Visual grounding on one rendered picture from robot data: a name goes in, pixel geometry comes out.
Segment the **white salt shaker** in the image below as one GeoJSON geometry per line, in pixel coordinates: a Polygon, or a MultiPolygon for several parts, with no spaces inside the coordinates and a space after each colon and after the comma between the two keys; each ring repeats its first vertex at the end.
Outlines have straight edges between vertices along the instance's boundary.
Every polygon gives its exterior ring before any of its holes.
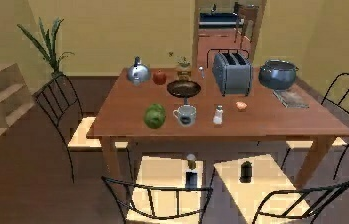
{"type": "Polygon", "coordinates": [[[213,117],[213,123],[216,125],[221,125],[223,122],[223,107],[218,105],[215,110],[215,114],[213,117]]]}

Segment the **tall green house plant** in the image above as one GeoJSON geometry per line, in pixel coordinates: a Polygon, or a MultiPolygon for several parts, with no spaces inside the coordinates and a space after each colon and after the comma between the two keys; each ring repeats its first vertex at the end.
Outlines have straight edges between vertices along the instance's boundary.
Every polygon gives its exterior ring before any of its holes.
{"type": "Polygon", "coordinates": [[[52,27],[50,29],[45,29],[43,21],[41,18],[38,19],[39,30],[43,38],[44,44],[41,44],[38,39],[36,39],[23,25],[18,24],[17,27],[22,31],[22,33],[32,42],[32,44],[41,53],[42,58],[51,67],[53,78],[62,74],[60,70],[61,61],[70,55],[74,55],[74,52],[65,51],[60,55],[57,55],[57,34],[59,32],[60,26],[63,19],[56,18],[53,21],[52,27]]]}

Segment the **small potted plant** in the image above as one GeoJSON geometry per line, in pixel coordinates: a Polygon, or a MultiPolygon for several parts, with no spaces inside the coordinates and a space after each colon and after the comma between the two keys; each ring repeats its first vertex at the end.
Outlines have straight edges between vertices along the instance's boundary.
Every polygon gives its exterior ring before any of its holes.
{"type": "Polygon", "coordinates": [[[175,56],[173,52],[168,53],[169,57],[176,60],[175,71],[179,80],[190,80],[192,67],[186,56],[175,56]]]}

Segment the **black small cylinder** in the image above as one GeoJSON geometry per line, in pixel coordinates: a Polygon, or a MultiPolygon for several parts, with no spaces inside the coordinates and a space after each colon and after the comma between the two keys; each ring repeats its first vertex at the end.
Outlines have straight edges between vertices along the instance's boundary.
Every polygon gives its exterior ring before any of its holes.
{"type": "Polygon", "coordinates": [[[241,165],[240,181],[242,183],[250,183],[251,177],[252,177],[252,165],[249,161],[246,161],[241,165]]]}

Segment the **grey book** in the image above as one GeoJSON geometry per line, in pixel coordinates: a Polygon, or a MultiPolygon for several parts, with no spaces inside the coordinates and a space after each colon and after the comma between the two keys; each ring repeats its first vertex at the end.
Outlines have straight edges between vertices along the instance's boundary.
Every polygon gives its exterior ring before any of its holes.
{"type": "Polygon", "coordinates": [[[273,94],[286,108],[308,108],[303,98],[292,90],[274,90],[273,94]]]}

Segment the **brown wooden chair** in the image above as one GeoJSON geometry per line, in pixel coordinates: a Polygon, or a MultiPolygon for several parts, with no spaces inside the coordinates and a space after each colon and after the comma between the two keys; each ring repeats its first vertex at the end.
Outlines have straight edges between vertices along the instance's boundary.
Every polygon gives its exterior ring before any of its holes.
{"type": "Polygon", "coordinates": [[[258,10],[259,7],[255,5],[241,5],[238,2],[234,4],[233,14],[237,16],[234,42],[237,42],[237,37],[240,37],[240,44],[243,44],[248,22],[252,21],[256,24],[258,10]]]}

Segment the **dark blue cooking pot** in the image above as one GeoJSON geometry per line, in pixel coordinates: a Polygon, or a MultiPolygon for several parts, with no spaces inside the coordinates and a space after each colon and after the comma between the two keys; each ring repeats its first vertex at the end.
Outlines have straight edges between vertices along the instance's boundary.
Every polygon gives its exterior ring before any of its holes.
{"type": "Polygon", "coordinates": [[[272,90],[287,90],[297,77],[299,68],[288,61],[271,59],[267,60],[259,70],[259,82],[272,90]]]}

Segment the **silver kettle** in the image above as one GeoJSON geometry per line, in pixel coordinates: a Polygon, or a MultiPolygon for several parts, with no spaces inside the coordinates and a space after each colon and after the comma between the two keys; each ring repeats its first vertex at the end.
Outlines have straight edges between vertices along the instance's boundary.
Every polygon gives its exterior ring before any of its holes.
{"type": "Polygon", "coordinates": [[[148,66],[142,63],[141,58],[136,56],[133,65],[127,71],[127,79],[134,85],[140,85],[149,81],[151,72],[148,66]]]}

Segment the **green lettuce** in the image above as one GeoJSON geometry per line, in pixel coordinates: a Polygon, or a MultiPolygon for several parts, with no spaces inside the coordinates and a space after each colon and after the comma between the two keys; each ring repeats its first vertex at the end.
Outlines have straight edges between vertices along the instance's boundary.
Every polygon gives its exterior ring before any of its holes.
{"type": "Polygon", "coordinates": [[[166,120],[166,110],[160,104],[152,104],[145,111],[144,123],[151,129],[160,128],[166,120]]]}

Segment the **pale wooden shelf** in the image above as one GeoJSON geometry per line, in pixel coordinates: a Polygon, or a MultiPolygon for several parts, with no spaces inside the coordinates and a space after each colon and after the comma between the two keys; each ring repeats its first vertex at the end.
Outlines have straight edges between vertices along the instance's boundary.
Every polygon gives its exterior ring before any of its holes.
{"type": "Polygon", "coordinates": [[[0,64],[0,137],[33,106],[18,65],[0,64]]]}

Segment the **dark blue box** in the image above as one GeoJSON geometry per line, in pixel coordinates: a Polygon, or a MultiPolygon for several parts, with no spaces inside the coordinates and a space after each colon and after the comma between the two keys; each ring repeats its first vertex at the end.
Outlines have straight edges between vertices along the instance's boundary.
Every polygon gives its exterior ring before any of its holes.
{"type": "Polygon", "coordinates": [[[188,189],[197,187],[197,173],[195,171],[187,171],[185,178],[185,187],[188,189]]]}

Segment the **brown wooden table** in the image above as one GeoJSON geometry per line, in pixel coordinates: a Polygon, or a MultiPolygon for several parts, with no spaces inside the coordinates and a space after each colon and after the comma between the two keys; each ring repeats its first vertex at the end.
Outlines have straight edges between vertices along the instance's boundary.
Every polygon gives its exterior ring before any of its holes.
{"type": "Polygon", "coordinates": [[[211,71],[203,79],[197,73],[193,80],[201,85],[201,92],[190,99],[197,108],[195,124],[182,127],[168,116],[159,129],[150,129],[143,122],[147,107],[153,103],[164,106],[168,113],[179,107],[166,87],[152,81],[139,86],[132,85],[122,72],[102,104],[87,136],[97,138],[103,147],[103,157],[110,175],[122,177],[120,162],[114,148],[116,141],[284,141],[311,140],[313,145],[295,177],[294,186],[302,188],[312,177],[337,137],[348,137],[349,128],[316,102],[300,87],[294,86],[309,104],[307,109],[286,108],[273,96],[272,91],[257,80],[252,84],[249,96],[227,95],[223,97],[211,71]],[[247,108],[240,111],[237,102],[247,108]],[[223,122],[213,123],[216,107],[223,107],[223,122]]]}

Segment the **red apple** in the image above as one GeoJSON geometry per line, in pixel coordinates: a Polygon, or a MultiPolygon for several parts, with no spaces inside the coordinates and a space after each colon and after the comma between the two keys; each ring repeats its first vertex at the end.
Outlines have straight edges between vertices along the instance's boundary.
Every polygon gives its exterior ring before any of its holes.
{"type": "Polygon", "coordinates": [[[162,70],[158,70],[153,74],[153,82],[157,85],[163,85],[166,83],[166,73],[162,70]]]}

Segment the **grey toaster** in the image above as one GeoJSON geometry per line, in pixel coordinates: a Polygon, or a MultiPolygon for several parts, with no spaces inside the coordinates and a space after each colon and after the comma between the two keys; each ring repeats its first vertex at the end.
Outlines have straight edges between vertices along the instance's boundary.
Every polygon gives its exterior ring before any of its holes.
{"type": "Polygon", "coordinates": [[[217,53],[214,56],[212,72],[223,96],[250,94],[253,81],[252,65],[239,52],[217,53]]]}

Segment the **dark blue sofa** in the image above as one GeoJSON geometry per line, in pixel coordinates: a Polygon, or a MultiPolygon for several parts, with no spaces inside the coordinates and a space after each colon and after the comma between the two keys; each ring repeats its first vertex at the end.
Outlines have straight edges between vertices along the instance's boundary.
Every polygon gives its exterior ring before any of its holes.
{"type": "Polygon", "coordinates": [[[244,20],[234,13],[201,13],[199,27],[201,29],[230,29],[241,28],[244,20]]]}

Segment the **white mug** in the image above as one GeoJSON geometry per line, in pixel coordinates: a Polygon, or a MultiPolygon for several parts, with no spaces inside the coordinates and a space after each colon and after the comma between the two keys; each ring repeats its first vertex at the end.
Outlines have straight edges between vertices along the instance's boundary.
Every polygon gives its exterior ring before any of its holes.
{"type": "Polygon", "coordinates": [[[173,111],[173,116],[183,127],[192,126],[196,119],[196,108],[192,105],[182,105],[173,111]]]}

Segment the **black frying pan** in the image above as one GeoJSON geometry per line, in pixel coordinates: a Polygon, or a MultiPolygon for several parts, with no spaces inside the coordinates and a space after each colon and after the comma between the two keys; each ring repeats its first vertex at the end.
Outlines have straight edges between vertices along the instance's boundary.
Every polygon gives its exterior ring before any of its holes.
{"type": "Polygon", "coordinates": [[[198,95],[201,86],[194,81],[175,80],[167,84],[167,91],[176,98],[182,98],[183,103],[188,105],[188,99],[198,95]]]}

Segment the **olive bottle pale top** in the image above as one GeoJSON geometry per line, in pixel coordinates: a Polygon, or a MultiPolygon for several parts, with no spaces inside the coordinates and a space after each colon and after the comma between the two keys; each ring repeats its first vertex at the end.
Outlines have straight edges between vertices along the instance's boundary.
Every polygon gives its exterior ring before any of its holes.
{"type": "Polygon", "coordinates": [[[188,154],[186,157],[188,168],[194,170],[196,168],[196,157],[194,154],[188,154]]]}

